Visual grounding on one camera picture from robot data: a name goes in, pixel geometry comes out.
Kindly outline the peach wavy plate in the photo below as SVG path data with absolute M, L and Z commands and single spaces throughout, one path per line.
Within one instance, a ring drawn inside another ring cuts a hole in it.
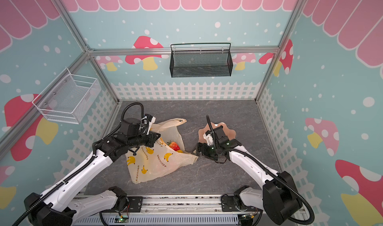
M 233 129 L 229 129 L 227 125 L 224 122 L 220 122 L 218 124 L 211 123 L 211 126 L 213 129 L 223 126 L 223 131 L 226 136 L 228 136 L 229 140 L 235 139 L 236 137 L 236 132 Z M 209 130 L 208 125 L 206 125 L 204 128 L 198 130 L 198 141 L 200 143 L 206 143 L 206 140 L 203 138 L 203 135 Z

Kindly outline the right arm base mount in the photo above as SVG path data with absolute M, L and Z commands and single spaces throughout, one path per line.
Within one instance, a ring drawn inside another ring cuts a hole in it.
M 223 212 L 258 212 L 258 208 L 246 206 L 239 197 L 224 194 L 220 198 Z

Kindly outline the banana print plastic bag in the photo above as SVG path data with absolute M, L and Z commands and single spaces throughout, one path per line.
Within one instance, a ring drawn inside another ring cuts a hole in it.
M 193 165 L 197 156 L 185 152 L 185 147 L 178 126 L 186 123 L 183 118 L 173 118 L 161 123 L 155 123 L 151 131 L 161 137 L 153 148 L 141 146 L 136 156 L 132 152 L 126 154 L 127 167 L 134 184 L 151 181 L 169 175 L 181 167 Z M 176 142 L 183 153 L 178 153 L 169 147 Z

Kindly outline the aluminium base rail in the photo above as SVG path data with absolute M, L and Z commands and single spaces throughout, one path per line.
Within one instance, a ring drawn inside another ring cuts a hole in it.
M 260 226 L 275 223 L 261 212 L 223 212 L 220 194 L 143 195 L 140 213 L 91 213 L 81 216 L 75 226 Z

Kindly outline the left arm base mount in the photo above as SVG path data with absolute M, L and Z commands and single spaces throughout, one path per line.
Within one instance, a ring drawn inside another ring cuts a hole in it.
M 140 213 L 143 206 L 143 197 L 128 196 L 120 197 L 115 206 L 111 209 L 103 210 L 103 213 Z

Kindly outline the red orange strawberry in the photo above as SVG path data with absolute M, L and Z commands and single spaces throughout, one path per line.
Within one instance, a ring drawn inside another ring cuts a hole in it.
M 170 147 L 172 150 L 174 150 L 174 151 L 179 151 L 179 150 L 180 150 L 179 145 L 178 145 L 176 142 L 174 142 L 174 141 L 172 141 L 172 142 L 169 144 L 169 147 Z

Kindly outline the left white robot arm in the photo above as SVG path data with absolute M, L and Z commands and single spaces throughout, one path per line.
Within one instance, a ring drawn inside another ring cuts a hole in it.
M 71 226 L 105 210 L 117 212 L 129 208 L 127 194 L 111 187 L 101 194 L 76 201 L 75 196 L 100 172 L 128 152 L 141 146 L 153 147 L 160 134 L 150 130 L 155 117 L 121 120 L 119 126 L 92 144 L 91 154 L 58 183 L 41 194 L 31 193 L 24 200 L 26 211 L 14 222 L 18 226 L 28 219 L 34 226 Z

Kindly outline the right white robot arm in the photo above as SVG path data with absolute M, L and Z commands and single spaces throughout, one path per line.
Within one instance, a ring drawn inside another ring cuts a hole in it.
M 243 186 L 234 193 L 234 201 L 240 210 L 254 207 L 267 214 L 277 225 L 289 220 L 300 225 L 310 225 L 315 213 L 308 201 L 298 193 L 293 177 L 286 171 L 278 172 L 251 155 L 236 139 L 230 139 L 223 126 L 213 128 L 208 124 L 199 130 L 197 155 L 216 163 L 220 158 L 236 164 L 257 184 L 261 191 Z

